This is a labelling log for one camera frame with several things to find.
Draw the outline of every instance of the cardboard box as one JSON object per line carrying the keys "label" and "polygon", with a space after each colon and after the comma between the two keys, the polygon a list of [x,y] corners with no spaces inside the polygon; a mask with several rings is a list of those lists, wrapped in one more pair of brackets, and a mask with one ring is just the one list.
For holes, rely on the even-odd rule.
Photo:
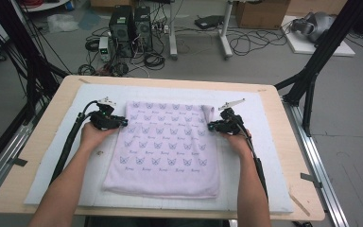
{"label": "cardboard box", "polygon": [[238,3],[235,15],[239,27],[279,29],[290,0],[263,0],[259,4]]}
{"label": "cardboard box", "polygon": [[104,9],[114,8],[116,5],[130,5],[134,6],[134,0],[90,0],[91,7]]}
{"label": "cardboard box", "polygon": [[287,15],[304,17],[310,11],[338,15],[346,2],[347,0],[291,0]]}

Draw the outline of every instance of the forearm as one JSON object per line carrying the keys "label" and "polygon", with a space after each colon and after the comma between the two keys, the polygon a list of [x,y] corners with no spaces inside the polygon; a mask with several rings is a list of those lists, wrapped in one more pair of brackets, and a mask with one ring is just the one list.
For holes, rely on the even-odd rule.
{"label": "forearm", "polygon": [[249,149],[240,154],[240,182],[237,197],[239,226],[270,226],[267,196]]}
{"label": "forearm", "polygon": [[28,226],[70,226],[78,205],[89,148],[80,147],[69,165],[48,187]]}

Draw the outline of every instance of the folded cloth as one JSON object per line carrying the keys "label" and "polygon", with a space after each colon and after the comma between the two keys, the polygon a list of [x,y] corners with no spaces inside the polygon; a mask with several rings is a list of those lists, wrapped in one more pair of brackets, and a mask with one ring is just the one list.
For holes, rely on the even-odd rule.
{"label": "folded cloth", "polygon": [[104,190],[159,198],[215,198],[214,107],[128,102]]}

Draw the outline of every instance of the plastic bag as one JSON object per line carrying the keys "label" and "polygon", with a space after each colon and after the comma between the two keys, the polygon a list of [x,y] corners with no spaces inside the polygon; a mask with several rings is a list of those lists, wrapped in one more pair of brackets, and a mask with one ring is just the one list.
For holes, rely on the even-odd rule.
{"label": "plastic bag", "polygon": [[78,23],[72,15],[55,14],[47,18],[49,32],[74,31],[78,29]]}

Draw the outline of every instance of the computer tower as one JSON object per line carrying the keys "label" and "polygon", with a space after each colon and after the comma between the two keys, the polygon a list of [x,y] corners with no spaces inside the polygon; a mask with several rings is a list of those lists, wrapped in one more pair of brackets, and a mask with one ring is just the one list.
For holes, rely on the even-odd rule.
{"label": "computer tower", "polygon": [[114,6],[109,29],[112,34],[114,52],[120,57],[133,57],[133,42],[136,38],[131,6]]}
{"label": "computer tower", "polygon": [[139,42],[139,51],[152,51],[152,32],[149,7],[138,7],[134,11],[134,23]]}

